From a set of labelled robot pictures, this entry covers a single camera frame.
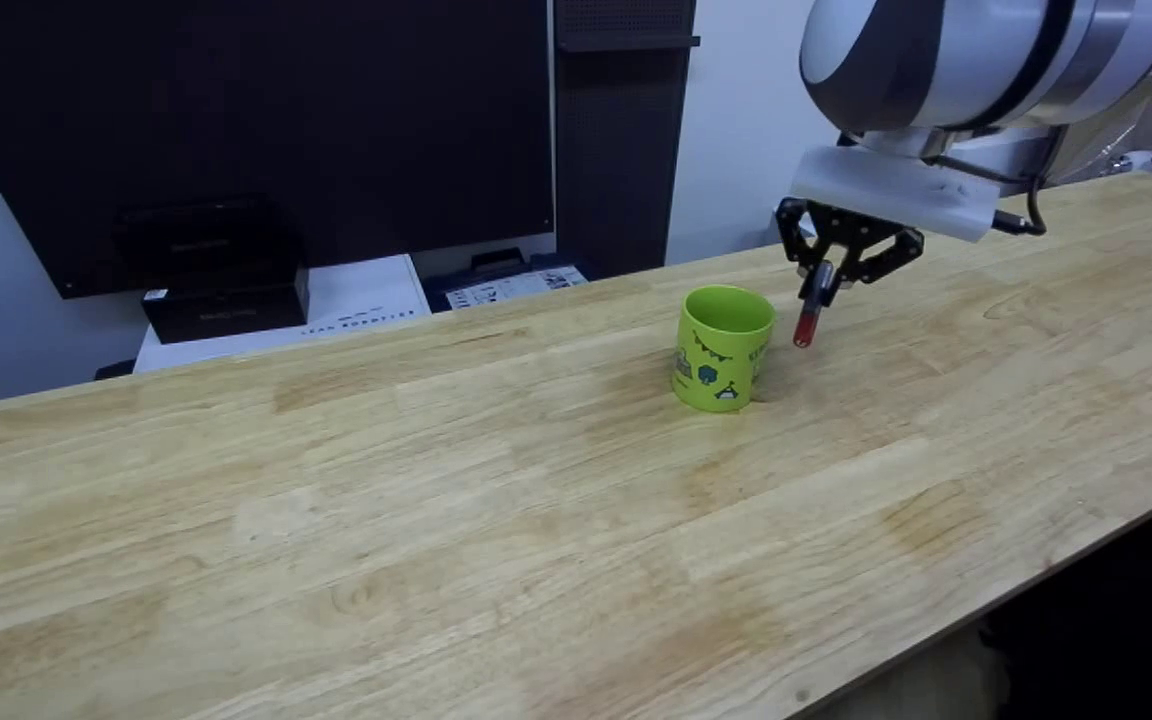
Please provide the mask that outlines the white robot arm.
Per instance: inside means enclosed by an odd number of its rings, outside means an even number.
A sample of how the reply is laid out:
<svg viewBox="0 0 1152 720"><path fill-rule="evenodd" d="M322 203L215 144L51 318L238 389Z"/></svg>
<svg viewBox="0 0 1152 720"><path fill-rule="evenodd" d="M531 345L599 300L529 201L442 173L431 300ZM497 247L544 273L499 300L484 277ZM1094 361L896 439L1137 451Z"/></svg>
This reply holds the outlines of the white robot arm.
<svg viewBox="0 0 1152 720"><path fill-rule="evenodd" d="M800 300L826 306L925 250L925 236L1043 236L998 212L1036 174L957 159L961 137L1068 128L1152 72L1152 0L816 0L800 85L835 128L776 209Z"/></svg>

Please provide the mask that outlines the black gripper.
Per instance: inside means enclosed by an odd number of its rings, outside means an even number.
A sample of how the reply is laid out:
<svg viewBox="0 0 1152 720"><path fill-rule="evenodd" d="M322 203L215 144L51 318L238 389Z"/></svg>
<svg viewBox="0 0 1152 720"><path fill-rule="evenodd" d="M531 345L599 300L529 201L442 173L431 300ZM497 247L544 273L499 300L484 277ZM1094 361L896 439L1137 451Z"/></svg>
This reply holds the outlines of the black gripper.
<svg viewBox="0 0 1152 720"><path fill-rule="evenodd" d="M832 203L807 209L804 201L784 197L773 219L784 257L800 267L804 279L818 277L824 250L844 250L844 260L832 267L835 277L826 300L835 300L844 285L876 285L925 257L925 236L917 229Z"/></svg>

